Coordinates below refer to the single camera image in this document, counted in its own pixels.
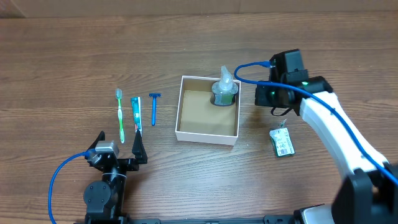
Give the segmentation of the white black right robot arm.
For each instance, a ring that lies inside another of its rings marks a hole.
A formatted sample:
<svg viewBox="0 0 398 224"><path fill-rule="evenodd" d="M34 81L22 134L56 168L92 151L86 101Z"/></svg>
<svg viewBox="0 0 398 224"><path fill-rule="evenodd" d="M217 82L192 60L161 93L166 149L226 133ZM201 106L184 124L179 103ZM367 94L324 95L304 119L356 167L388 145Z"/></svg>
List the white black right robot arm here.
<svg viewBox="0 0 398 224"><path fill-rule="evenodd" d="M291 88L258 85L255 104L294 111L309 124L335 160L342 185L331 205L302 208L293 223L397 224L397 166L368 143L322 77L308 76L298 49L266 62L269 81Z"/></svg>

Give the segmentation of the green white soap packet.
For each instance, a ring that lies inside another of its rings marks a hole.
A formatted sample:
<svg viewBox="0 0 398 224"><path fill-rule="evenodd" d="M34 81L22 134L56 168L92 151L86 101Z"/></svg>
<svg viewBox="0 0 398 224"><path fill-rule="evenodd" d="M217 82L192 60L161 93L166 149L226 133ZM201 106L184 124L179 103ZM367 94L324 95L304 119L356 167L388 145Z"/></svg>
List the green white soap packet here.
<svg viewBox="0 0 398 224"><path fill-rule="evenodd" d="M286 119L282 120L277 128L269 131L276 157L287 157L295 154L289 130L285 126L286 121Z"/></svg>

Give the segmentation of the white cardboard box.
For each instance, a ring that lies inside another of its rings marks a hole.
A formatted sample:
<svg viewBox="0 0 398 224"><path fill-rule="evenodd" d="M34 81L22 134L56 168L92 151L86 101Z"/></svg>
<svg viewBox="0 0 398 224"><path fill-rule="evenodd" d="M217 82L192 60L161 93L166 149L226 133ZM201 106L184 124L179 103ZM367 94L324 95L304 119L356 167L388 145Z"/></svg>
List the white cardboard box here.
<svg viewBox="0 0 398 224"><path fill-rule="evenodd" d="M211 103L218 78L182 76L175 134L179 141L233 146L239 137L240 95L230 106Z"/></svg>

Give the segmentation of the clear soap pump bottle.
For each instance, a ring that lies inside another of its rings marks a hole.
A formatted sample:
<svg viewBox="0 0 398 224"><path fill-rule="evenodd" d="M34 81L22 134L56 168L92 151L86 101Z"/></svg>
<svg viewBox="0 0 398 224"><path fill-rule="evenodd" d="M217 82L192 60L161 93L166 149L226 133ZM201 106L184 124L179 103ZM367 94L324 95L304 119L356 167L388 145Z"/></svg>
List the clear soap pump bottle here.
<svg viewBox="0 0 398 224"><path fill-rule="evenodd" d="M212 85L211 103L215 106L231 106L235 103L238 85L225 65L221 67L221 79Z"/></svg>

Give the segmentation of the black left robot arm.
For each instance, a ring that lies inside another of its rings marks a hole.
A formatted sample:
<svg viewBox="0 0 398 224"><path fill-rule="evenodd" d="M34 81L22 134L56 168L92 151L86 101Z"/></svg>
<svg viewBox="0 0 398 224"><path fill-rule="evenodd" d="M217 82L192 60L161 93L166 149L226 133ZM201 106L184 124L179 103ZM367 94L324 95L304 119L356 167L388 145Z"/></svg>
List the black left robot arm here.
<svg viewBox="0 0 398 224"><path fill-rule="evenodd" d="M119 148L114 141L106 141L100 132L88 148L85 159L91 167L102 172L102 179L90 183L83 194L86 203L85 223L131 223L123 213L127 173L138 171L148 157L138 130L132 147L132 158L119 158Z"/></svg>

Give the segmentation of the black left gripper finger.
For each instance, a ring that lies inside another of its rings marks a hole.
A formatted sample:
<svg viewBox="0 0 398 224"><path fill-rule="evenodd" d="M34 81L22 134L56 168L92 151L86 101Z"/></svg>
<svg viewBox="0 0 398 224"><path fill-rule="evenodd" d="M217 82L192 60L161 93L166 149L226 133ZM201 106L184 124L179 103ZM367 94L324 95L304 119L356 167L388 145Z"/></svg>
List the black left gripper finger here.
<svg viewBox="0 0 398 224"><path fill-rule="evenodd" d="M135 160L138 164L147 163L148 157L142 142L142 134L139 130L136 131L134 144L132 146L132 153L134 154Z"/></svg>
<svg viewBox="0 0 398 224"><path fill-rule="evenodd" d="M100 141L104 141L105 140L105 132L101 131L98 135L98 137L94 140L94 142L91 144L91 146L88 148L88 151L90 149L94 149L96 147L96 145L100 142Z"/></svg>

